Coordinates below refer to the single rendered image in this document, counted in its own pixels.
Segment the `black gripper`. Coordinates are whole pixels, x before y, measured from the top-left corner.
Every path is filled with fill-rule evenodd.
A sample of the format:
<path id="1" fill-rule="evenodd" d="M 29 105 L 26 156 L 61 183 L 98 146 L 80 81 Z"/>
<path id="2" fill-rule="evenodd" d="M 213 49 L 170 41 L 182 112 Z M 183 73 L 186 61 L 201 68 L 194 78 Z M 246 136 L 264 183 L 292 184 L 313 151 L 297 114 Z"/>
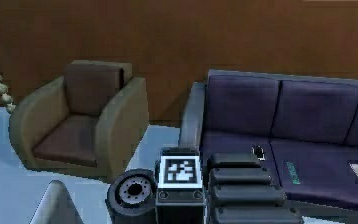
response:
<path id="1" fill-rule="evenodd" d="M 156 224 L 154 173 L 132 169 L 110 185 L 105 203 L 112 224 Z"/>

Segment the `teal pen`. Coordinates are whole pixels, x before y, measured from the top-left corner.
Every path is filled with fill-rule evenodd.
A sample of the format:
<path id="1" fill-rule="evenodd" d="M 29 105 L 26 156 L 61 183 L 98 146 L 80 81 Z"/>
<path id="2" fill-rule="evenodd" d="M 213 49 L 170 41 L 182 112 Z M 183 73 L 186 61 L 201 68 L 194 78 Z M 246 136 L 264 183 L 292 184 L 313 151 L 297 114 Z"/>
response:
<path id="1" fill-rule="evenodd" d="M 297 170 L 296 170 L 294 164 L 292 162 L 287 162 L 286 166 L 287 166 L 292 183 L 295 185 L 300 184 L 300 180 L 299 180 Z"/>

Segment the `small black remote control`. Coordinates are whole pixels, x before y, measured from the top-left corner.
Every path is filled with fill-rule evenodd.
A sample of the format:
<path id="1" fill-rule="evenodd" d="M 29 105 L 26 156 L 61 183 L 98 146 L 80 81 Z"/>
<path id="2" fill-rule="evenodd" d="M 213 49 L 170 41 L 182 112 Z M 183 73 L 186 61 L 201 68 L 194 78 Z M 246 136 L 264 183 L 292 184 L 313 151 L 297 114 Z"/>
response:
<path id="1" fill-rule="evenodd" d="M 252 153 L 260 160 L 260 161 L 264 161 L 265 160 L 265 153 L 264 153 L 264 149 L 259 146 L 259 145 L 254 145 L 252 147 Z"/>

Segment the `grey pointed furniture corner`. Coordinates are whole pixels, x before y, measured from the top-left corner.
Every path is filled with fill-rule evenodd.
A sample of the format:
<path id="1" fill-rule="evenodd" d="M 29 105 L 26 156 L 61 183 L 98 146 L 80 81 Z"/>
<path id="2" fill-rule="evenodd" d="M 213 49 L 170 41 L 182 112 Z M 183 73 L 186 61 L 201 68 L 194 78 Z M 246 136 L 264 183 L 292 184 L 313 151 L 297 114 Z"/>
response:
<path id="1" fill-rule="evenodd" d="M 29 224 L 84 224 L 72 197 L 60 180 L 52 180 Z"/>

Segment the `purple grey sofa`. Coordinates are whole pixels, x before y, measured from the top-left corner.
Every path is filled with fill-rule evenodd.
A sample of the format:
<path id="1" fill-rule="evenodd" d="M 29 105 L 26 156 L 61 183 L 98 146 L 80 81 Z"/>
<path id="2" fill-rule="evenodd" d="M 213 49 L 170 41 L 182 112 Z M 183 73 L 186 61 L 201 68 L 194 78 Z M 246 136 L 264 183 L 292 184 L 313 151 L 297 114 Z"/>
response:
<path id="1" fill-rule="evenodd" d="M 211 70 L 191 89 L 179 143 L 205 157 L 259 145 L 293 201 L 358 222 L 358 80 Z"/>

